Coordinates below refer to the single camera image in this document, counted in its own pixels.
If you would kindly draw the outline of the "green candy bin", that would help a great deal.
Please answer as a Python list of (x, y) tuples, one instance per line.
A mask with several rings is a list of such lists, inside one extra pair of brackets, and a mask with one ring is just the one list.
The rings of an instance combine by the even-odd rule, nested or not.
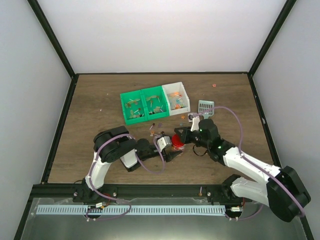
[(126, 125), (133, 125), (147, 121), (146, 108), (141, 90), (120, 94), (123, 118)]
[(162, 86), (143, 88), (141, 96), (148, 121), (170, 116), (168, 101)]

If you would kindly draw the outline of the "light blue slotted scoop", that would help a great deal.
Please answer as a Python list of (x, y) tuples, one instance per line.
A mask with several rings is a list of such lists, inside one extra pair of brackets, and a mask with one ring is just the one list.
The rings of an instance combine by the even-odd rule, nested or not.
[(214, 115), (214, 106), (213, 101), (208, 100), (199, 100), (198, 101), (198, 113), (203, 116), (204, 119), (209, 119)]

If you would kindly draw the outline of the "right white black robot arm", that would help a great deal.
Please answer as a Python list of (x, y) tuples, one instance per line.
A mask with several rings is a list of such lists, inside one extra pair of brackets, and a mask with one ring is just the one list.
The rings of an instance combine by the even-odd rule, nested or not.
[(250, 199), (270, 208), (282, 221), (291, 222), (301, 216), (311, 196), (298, 173), (290, 166), (280, 168), (244, 153), (221, 138), (211, 119), (194, 120), (190, 127), (178, 127), (174, 132), (183, 144), (203, 147), (209, 157), (223, 166), (235, 169), (250, 179), (232, 175), (224, 181), (223, 198)]

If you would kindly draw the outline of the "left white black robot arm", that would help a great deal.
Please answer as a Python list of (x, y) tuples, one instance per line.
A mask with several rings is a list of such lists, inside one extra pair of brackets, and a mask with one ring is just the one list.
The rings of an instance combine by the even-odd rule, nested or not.
[(93, 142), (93, 161), (88, 174), (75, 188), (75, 202), (97, 202), (102, 196), (105, 176), (117, 160), (132, 172), (145, 160), (159, 156), (164, 165), (183, 152), (174, 150), (172, 138), (164, 133), (150, 143), (146, 138), (136, 140), (123, 125), (98, 133)]

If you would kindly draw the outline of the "clear plastic cup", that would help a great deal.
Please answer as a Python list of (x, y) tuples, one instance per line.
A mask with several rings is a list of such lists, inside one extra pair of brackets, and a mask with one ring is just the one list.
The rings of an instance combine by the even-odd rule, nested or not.
[(184, 146), (173, 146), (172, 149), (175, 153), (181, 154), (184, 151), (185, 147)]

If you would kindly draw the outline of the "white candy bin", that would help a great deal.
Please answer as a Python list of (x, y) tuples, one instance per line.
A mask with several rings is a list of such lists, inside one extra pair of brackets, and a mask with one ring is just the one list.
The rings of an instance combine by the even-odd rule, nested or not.
[(162, 85), (170, 116), (187, 114), (191, 111), (190, 99), (182, 82)]

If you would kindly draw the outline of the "red round lid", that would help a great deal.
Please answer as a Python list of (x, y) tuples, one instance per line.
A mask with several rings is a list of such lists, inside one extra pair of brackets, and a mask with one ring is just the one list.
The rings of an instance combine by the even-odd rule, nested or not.
[(172, 136), (171, 138), (171, 143), (175, 148), (182, 148), (184, 147), (184, 143), (180, 140), (180, 137), (178, 136), (178, 134), (175, 134)]

